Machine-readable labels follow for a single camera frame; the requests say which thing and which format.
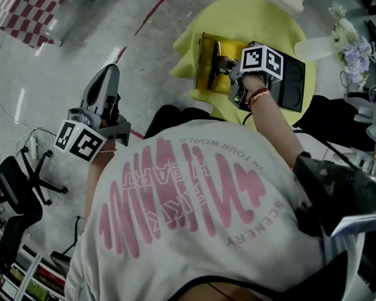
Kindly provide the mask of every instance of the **red line on floor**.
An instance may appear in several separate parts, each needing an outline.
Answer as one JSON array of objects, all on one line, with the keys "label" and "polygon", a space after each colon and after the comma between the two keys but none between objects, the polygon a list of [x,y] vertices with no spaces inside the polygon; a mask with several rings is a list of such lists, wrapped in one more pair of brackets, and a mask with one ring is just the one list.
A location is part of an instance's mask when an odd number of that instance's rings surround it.
[{"label": "red line on floor", "polygon": [[144,139],[144,136],[142,134],[134,131],[133,129],[131,129],[131,134],[137,136],[140,139]]},{"label": "red line on floor", "polygon": [[119,53],[118,56],[117,56],[117,60],[115,61],[115,64],[117,64],[117,63],[120,61],[121,57],[123,56],[123,54],[125,53],[125,50],[127,50],[127,48],[128,48],[128,46],[124,47],[124,48],[120,51],[120,53]]},{"label": "red line on floor", "polygon": [[148,20],[150,19],[150,17],[152,17],[154,15],[154,13],[156,12],[157,8],[160,7],[160,5],[164,2],[165,0],[160,0],[156,5],[155,7],[148,13],[148,15],[146,16],[145,20],[143,21],[143,23],[140,25],[138,31],[135,33],[135,36],[138,34],[138,32],[142,29],[143,26],[145,26],[145,23],[148,22]]}]

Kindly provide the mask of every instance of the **white flower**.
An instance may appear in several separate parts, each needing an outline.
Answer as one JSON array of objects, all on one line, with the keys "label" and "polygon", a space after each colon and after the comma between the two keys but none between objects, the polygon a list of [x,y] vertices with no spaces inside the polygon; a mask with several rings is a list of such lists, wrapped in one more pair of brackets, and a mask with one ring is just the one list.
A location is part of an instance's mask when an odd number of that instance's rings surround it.
[{"label": "white flower", "polygon": [[328,8],[328,12],[336,19],[345,18],[345,14],[347,13],[343,6]]},{"label": "white flower", "polygon": [[358,41],[358,33],[353,24],[347,19],[339,19],[332,31],[332,37],[335,40],[335,47],[342,50],[350,45],[355,45]]}]

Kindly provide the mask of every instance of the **pink graphic print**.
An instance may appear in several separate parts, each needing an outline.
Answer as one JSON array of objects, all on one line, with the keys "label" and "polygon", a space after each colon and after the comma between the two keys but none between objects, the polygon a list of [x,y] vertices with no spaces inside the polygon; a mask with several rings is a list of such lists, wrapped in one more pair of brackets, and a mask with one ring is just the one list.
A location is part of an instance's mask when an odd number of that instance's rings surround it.
[{"label": "pink graphic print", "polygon": [[189,150],[188,144],[182,144],[181,147],[184,153],[185,160],[187,161],[189,166],[189,175],[191,176],[191,180],[195,188],[196,197],[198,198],[199,204],[201,205],[202,215],[205,221],[207,232],[210,236],[214,236],[216,234],[216,229],[214,228],[212,215],[209,210],[209,206],[207,205],[206,197],[203,193],[202,186],[199,182],[198,173],[194,167],[191,152]]},{"label": "pink graphic print", "polygon": [[[221,188],[221,193],[218,193],[215,179],[200,148],[194,146],[191,153],[189,146],[182,144],[181,149],[194,185],[195,192],[191,193],[191,196],[187,192],[169,140],[161,137],[156,140],[156,165],[152,160],[150,146],[143,149],[141,161],[139,153],[133,155],[133,172],[131,172],[129,162],[124,164],[122,192],[120,193],[116,181],[110,185],[111,223],[107,203],[102,206],[98,223],[98,234],[103,238],[108,250],[114,247],[116,253],[121,255],[127,249],[132,257],[138,258],[140,248],[137,231],[139,230],[143,242],[149,245],[153,242],[153,238],[159,240],[161,237],[160,222],[166,224],[169,230],[175,230],[185,226],[187,219],[189,230],[197,231],[199,225],[191,199],[196,199],[201,207],[201,210],[197,212],[202,212],[203,223],[209,236],[216,235],[209,200],[216,207],[224,228],[231,226],[233,207],[244,224],[253,222],[254,211],[243,207],[240,195],[243,193],[248,195],[252,208],[260,207],[261,197],[266,195],[266,189],[256,172],[252,170],[246,172],[238,163],[234,163],[231,168],[227,159],[222,154],[216,153],[217,170],[214,172],[220,175]],[[199,163],[199,170],[194,161]],[[203,185],[199,181],[199,173],[206,180],[209,197],[204,194]],[[155,199],[161,207],[162,214],[160,215],[160,211],[155,207]]]},{"label": "pink graphic print", "polygon": [[[144,153],[142,155],[144,157],[147,157],[148,155],[151,156],[149,146],[144,148]],[[160,227],[156,214],[153,186],[150,182],[150,169],[144,168],[144,172],[140,171],[138,153],[135,153],[133,155],[133,169],[135,171],[135,177],[137,178],[137,186],[139,189],[140,197],[142,198],[142,203],[144,205],[150,230],[154,238],[158,240],[160,239]]]},{"label": "pink graphic print", "polygon": [[99,235],[103,235],[105,246],[108,250],[112,248],[112,234],[110,231],[110,221],[108,220],[108,207],[107,204],[103,204],[102,213],[99,219]]}]

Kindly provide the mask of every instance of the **bracelet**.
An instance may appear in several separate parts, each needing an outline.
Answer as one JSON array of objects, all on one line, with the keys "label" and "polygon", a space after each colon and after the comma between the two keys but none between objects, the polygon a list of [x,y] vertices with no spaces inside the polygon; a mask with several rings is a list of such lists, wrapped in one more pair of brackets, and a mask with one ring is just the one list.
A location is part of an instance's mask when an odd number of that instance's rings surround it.
[{"label": "bracelet", "polygon": [[260,88],[256,90],[251,96],[249,96],[249,99],[246,102],[246,105],[249,107],[249,109],[251,109],[254,102],[263,95],[270,95],[270,90],[268,90],[267,88]]}]

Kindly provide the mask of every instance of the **round table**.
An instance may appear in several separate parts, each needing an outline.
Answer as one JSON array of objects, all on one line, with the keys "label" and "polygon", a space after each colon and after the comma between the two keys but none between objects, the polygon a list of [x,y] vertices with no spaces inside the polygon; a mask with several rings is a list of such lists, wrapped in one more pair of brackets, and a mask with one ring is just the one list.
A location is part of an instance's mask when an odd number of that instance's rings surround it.
[{"label": "round table", "polygon": [[[174,43],[175,51],[184,56],[171,74],[179,78],[194,78],[202,33],[250,43],[257,41],[295,57],[294,45],[306,40],[301,28],[288,13],[267,0],[218,0],[202,10]],[[290,125],[295,124],[308,109],[315,91],[315,64],[305,67],[305,91],[302,112],[281,109]],[[224,93],[193,89],[191,97],[213,105],[212,116],[241,124],[247,112],[237,109]],[[252,120],[246,125],[254,128]]]}]

